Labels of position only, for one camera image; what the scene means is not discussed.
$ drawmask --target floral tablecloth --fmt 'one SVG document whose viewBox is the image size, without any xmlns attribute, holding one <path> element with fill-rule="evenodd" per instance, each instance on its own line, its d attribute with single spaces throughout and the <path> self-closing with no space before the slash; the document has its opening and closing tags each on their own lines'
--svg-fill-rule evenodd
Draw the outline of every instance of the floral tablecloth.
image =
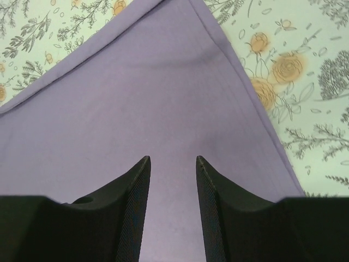
<svg viewBox="0 0 349 262">
<path fill-rule="evenodd" d="M 0 0 L 0 105 L 130 1 Z M 349 0 L 204 1 L 306 194 L 349 195 Z"/>
</svg>

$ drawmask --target folded cloth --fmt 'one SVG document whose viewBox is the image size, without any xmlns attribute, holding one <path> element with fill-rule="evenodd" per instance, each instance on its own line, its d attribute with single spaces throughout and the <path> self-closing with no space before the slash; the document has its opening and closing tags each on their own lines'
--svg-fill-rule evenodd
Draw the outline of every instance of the folded cloth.
<svg viewBox="0 0 349 262">
<path fill-rule="evenodd" d="M 70 202 L 144 155 L 142 262 L 202 262 L 195 159 L 270 201 L 303 195 L 202 0 L 134 0 L 0 108 L 0 194 Z"/>
</svg>

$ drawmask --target purple towel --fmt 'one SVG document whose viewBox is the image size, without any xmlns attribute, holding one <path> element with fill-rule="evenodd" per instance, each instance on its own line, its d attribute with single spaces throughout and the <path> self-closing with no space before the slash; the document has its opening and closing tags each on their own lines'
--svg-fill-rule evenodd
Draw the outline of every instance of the purple towel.
<svg viewBox="0 0 349 262">
<path fill-rule="evenodd" d="M 303 191 L 202 0 L 134 0 L 0 108 L 0 194 L 71 202 L 152 159 L 141 262 L 203 262 L 195 159 L 271 201 Z"/>
</svg>

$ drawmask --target cloth fold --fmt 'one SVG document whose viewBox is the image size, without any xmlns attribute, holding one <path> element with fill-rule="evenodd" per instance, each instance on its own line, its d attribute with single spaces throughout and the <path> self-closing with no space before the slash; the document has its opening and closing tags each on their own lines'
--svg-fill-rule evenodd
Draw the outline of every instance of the cloth fold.
<svg viewBox="0 0 349 262">
<path fill-rule="evenodd" d="M 70 202 L 151 157 L 142 262 L 204 261 L 198 155 L 267 200 L 303 195 L 202 0 L 134 0 L 0 112 L 1 194 Z"/>
</svg>

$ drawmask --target black plastic part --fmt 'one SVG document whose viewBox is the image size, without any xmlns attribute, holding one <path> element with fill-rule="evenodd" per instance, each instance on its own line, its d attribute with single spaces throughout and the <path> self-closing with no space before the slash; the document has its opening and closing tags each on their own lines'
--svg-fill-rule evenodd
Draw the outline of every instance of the black plastic part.
<svg viewBox="0 0 349 262">
<path fill-rule="evenodd" d="M 207 262 L 349 261 L 349 198 L 261 199 L 196 161 Z"/>
<path fill-rule="evenodd" d="M 0 197 L 0 262 L 139 260 L 151 161 L 72 204 Z"/>
</svg>

